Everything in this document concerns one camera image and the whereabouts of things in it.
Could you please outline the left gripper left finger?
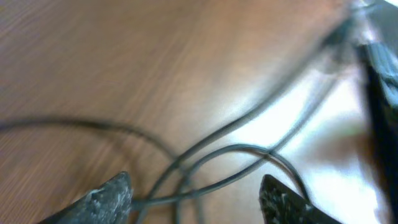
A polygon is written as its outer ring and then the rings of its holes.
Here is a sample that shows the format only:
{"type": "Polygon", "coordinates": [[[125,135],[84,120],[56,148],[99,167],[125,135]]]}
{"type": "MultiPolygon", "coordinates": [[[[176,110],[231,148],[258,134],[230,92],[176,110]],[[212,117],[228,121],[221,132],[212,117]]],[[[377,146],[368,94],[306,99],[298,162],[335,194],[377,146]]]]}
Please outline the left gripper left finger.
{"type": "Polygon", "coordinates": [[[126,224],[132,193],[130,175],[122,171],[39,224],[126,224]]]}

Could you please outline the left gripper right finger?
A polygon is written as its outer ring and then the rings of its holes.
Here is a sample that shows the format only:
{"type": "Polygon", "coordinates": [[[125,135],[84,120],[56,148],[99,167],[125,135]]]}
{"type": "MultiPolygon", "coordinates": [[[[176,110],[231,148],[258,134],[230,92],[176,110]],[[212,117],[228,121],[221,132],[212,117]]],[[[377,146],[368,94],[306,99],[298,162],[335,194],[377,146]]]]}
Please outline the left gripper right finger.
{"type": "Polygon", "coordinates": [[[341,224],[270,174],[262,180],[259,202],[266,223],[341,224]]]}

